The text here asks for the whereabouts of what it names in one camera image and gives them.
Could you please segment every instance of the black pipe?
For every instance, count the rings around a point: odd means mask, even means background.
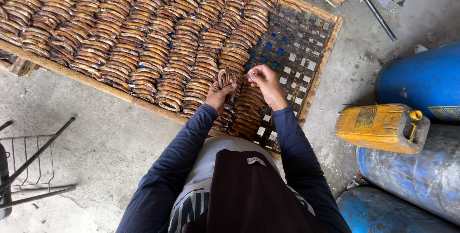
[[[393,32],[391,31],[391,29],[388,27],[388,25],[385,23],[385,20],[383,20],[382,16],[380,15],[380,13],[377,11],[377,9],[375,8],[375,6],[372,4],[371,0],[364,0],[366,2],[366,4],[368,5],[368,7],[371,9],[372,13],[374,14],[374,16],[377,18],[377,20],[379,21],[380,25],[382,25],[383,27],[383,30],[385,30],[385,32],[388,34],[388,36],[390,37],[390,39],[394,42],[396,41],[396,36],[393,34]]]
[[[13,123],[13,121],[8,121],[4,123],[3,125],[0,126],[0,131],[5,129],[6,127],[10,126]]]
[[[18,168],[8,179],[6,179],[2,185],[0,186],[0,198],[6,192],[6,189],[14,182],[14,180],[22,173],[32,162],[34,162],[40,154],[42,154],[50,145],[57,139],[61,133],[67,129],[67,127],[75,121],[75,117],[71,117],[62,127],[59,129],[50,139],[35,153],[33,154],[30,159],[28,159],[20,168]]]

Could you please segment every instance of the navy blue long sleeve shirt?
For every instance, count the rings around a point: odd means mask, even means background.
[[[292,107],[274,111],[272,116],[278,132],[287,185],[313,207],[316,217],[328,232],[351,232]],[[142,177],[117,233],[167,232],[174,202],[217,117],[216,111],[204,104],[187,121]]]

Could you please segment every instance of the wooden leg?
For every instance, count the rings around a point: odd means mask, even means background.
[[[30,62],[26,59],[18,57],[16,61],[11,65],[9,72],[13,73],[14,75],[26,76],[30,77],[32,71],[37,70],[40,66],[37,64]]]
[[[9,62],[0,60],[0,70],[2,70],[2,71],[8,71],[9,72],[12,65],[13,64],[11,64]]]

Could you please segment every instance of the wooden frame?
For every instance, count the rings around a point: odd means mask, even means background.
[[[330,36],[330,39],[327,43],[327,45],[325,46],[325,50],[321,53],[320,55],[320,60],[321,62],[319,63],[319,65],[317,65],[315,67],[315,73],[314,73],[314,77],[312,78],[312,80],[310,81],[309,83],[309,88],[308,88],[308,93],[307,93],[307,97],[303,100],[302,102],[302,105],[301,105],[301,111],[297,114],[297,117],[298,117],[298,120],[299,120],[299,124],[301,126],[303,126],[303,124],[305,123],[305,118],[308,114],[308,111],[310,109],[310,106],[312,104],[312,101],[313,101],[313,98],[315,96],[315,93],[316,93],[316,90],[318,88],[318,85],[319,85],[319,82],[321,80],[321,76],[322,76],[322,73],[324,72],[324,69],[326,67],[326,64],[327,64],[327,61],[330,57],[330,54],[332,52],[332,48],[337,40],[337,36],[338,36],[338,33],[339,33],[339,30],[342,26],[342,23],[343,23],[343,17],[341,16],[336,16],[336,15],[332,15],[318,7],[315,7],[305,1],[302,1],[302,0],[286,0],[286,1],[289,1],[291,3],[294,3],[295,5],[297,5],[298,7],[300,7],[302,9],[302,11],[305,11],[306,13],[308,14],[315,14],[325,20],[329,20],[331,23],[334,23],[334,29],[333,29],[333,32]],[[161,115],[165,118],[168,118],[170,120],[173,120],[173,121],[176,121],[180,124],[185,124],[185,122],[187,122],[188,118],[185,118],[185,117],[182,117],[180,115],[177,115],[176,113],[174,112],[171,112],[171,111],[168,111],[166,109],[163,109],[159,106],[156,106],[156,105],[153,105],[147,101],[144,101],[144,100],[141,100],[139,98],[136,98],[136,97],[133,97],[132,95],[130,94],[127,94],[127,93],[124,93],[116,88],[113,88],[112,86],[109,86],[109,85],[106,85],[104,83],[101,83],[93,78],[90,78],[82,73],[79,73],[77,71],[74,71],[72,69],[69,69],[67,67],[64,67],[56,62],[53,62],[47,58],[44,58],[44,57],[40,57],[40,56],[37,56],[31,52],[28,52],[28,51],[25,51],[23,49],[21,49],[20,47],[18,46],[15,46],[13,44],[10,44],[8,42],[5,42],[5,41],[1,41],[0,40],[0,49],[3,49],[4,51],[7,51],[9,53],[12,53],[16,56],[18,56],[18,60],[20,60],[21,62],[23,63],[28,63],[30,62],[31,64],[33,64],[33,69],[35,69],[35,66],[37,65],[37,67],[43,67],[45,69],[48,69],[48,70],[51,70],[51,71],[55,71],[59,74],[62,74],[66,77],[69,77],[69,78],[72,78],[72,79],[75,79],[85,85],[88,85],[92,88],[95,88],[95,89],[98,89],[98,90],[101,90],[103,92],[106,92],[110,95],[113,95],[115,97],[118,97],[119,99],[122,99],[124,101],[127,101],[137,107],[141,107],[143,109],[146,109],[152,113],[155,113],[155,114],[158,114],[158,115]],[[8,66],[8,64],[2,64],[0,63],[0,69],[2,70],[8,70],[8,71],[11,71],[11,69],[13,68],[12,64],[9,64],[11,66]],[[228,136],[228,134],[224,133],[224,132],[221,132],[221,131],[218,131],[218,130],[215,130],[215,129],[211,129],[209,134],[211,136]],[[281,156],[279,153],[275,153],[273,151],[270,151],[269,149],[267,149],[269,151],[269,153],[278,161],[281,160]]]

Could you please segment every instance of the dark apron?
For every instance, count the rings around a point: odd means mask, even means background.
[[[182,233],[205,232],[323,233],[326,230],[262,153],[221,150],[216,154],[208,209],[198,220],[182,228]]]

